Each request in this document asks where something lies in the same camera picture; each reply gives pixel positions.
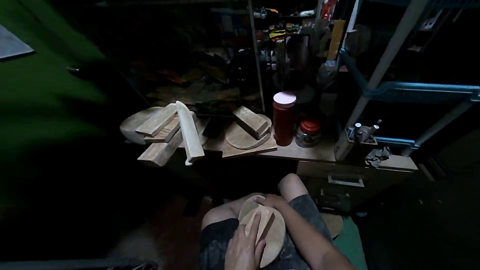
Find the person's left hand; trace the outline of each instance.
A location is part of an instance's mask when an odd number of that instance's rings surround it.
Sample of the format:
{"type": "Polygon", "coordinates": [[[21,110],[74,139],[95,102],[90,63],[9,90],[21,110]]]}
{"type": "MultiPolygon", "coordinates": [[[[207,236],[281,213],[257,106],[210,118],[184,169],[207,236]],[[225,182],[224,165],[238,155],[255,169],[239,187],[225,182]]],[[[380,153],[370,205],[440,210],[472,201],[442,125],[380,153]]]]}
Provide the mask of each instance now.
{"type": "Polygon", "coordinates": [[[239,225],[235,231],[233,238],[228,242],[225,254],[226,270],[256,270],[260,267],[266,243],[264,239],[255,247],[260,218],[261,213],[257,212],[248,236],[245,235],[245,225],[239,225]]]}

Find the dark gray shorts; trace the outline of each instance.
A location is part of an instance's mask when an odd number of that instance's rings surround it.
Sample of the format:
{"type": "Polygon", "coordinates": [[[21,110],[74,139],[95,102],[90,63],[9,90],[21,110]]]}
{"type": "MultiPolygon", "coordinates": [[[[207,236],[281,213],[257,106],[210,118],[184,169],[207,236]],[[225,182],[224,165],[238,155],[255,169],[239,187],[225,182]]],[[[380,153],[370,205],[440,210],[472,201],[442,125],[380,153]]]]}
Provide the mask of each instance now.
{"type": "MultiPolygon", "coordinates": [[[[325,225],[322,216],[318,212],[317,206],[310,195],[302,195],[288,204],[292,206],[304,219],[317,228],[326,239],[332,241],[330,232],[325,225]]],[[[228,219],[216,222],[206,226],[200,235],[200,269],[223,269],[225,265],[225,253],[227,251],[228,241],[233,237],[233,233],[239,226],[238,219],[228,219]]],[[[290,235],[285,234],[283,249],[279,256],[265,269],[269,270],[307,270],[310,269],[303,260],[297,247],[293,244],[290,235]]]]}

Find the hand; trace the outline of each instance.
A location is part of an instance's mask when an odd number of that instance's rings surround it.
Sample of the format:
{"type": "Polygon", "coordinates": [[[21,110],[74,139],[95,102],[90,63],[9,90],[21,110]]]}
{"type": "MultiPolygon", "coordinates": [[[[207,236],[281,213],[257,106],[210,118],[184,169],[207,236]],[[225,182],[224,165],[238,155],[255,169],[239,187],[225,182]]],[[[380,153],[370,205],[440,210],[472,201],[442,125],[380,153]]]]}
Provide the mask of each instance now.
{"type": "Polygon", "coordinates": [[[265,240],[262,240],[255,247],[260,218],[261,213],[257,212],[248,236],[245,235],[245,225],[239,225],[235,231],[233,238],[228,242],[227,253],[225,254],[226,270],[259,269],[266,245],[265,240]]]}
{"type": "Polygon", "coordinates": [[[259,203],[263,206],[268,206],[271,208],[277,209],[282,203],[286,203],[285,199],[282,196],[267,194],[265,199],[256,196],[253,198],[254,202],[259,203]]]}

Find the red thermos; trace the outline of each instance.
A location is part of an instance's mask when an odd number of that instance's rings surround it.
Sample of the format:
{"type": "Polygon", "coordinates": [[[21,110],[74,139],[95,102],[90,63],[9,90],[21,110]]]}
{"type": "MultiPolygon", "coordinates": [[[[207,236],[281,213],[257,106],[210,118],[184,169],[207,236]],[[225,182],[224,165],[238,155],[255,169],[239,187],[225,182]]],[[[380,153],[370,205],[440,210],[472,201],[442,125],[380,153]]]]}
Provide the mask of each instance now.
{"type": "Polygon", "coordinates": [[[293,106],[297,97],[290,92],[273,96],[273,127],[276,144],[288,146],[293,140],[293,106]]]}

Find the oval wooden piece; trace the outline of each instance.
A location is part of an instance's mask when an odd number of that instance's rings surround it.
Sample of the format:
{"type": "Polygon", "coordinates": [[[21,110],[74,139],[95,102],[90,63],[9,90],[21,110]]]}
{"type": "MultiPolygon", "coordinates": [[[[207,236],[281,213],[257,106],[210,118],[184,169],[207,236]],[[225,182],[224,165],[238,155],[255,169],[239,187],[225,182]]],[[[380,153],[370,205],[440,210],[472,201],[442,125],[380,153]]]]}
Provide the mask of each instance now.
{"type": "MultiPolygon", "coordinates": [[[[285,240],[285,220],[283,219],[282,214],[280,214],[280,212],[278,212],[276,209],[271,207],[267,208],[269,211],[275,214],[275,219],[273,220],[272,227],[270,227],[270,230],[265,237],[266,246],[264,249],[264,254],[262,255],[262,260],[260,261],[260,268],[267,266],[276,259],[283,248],[283,242],[285,240]]],[[[247,224],[250,218],[256,213],[256,208],[252,209],[243,217],[243,219],[240,220],[240,224],[247,224]]]]}
{"type": "Polygon", "coordinates": [[[154,116],[157,112],[163,110],[163,107],[151,107],[130,116],[120,124],[120,131],[131,142],[144,145],[146,144],[144,135],[138,134],[135,130],[145,121],[154,116]]]}
{"type": "Polygon", "coordinates": [[[327,225],[327,229],[330,232],[332,238],[335,238],[343,229],[343,218],[340,215],[320,213],[322,219],[327,225]]]}
{"type": "Polygon", "coordinates": [[[241,206],[241,209],[240,209],[239,221],[242,220],[243,217],[245,217],[250,211],[252,211],[253,209],[258,207],[258,203],[256,203],[253,200],[253,198],[255,198],[255,197],[260,197],[260,198],[265,200],[265,197],[261,196],[261,195],[255,195],[255,196],[252,196],[252,197],[248,198],[247,200],[245,200],[245,202],[243,203],[243,205],[241,206]]]}
{"type": "Polygon", "coordinates": [[[257,114],[265,119],[268,123],[267,128],[270,131],[265,134],[260,140],[255,139],[252,137],[248,132],[246,132],[241,126],[239,126],[236,122],[233,122],[230,127],[227,129],[225,133],[225,139],[227,142],[232,145],[233,147],[240,149],[240,150],[248,150],[253,149],[262,145],[270,138],[270,133],[272,132],[272,121],[270,118],[266,117],[263,114],[257,114]]]}

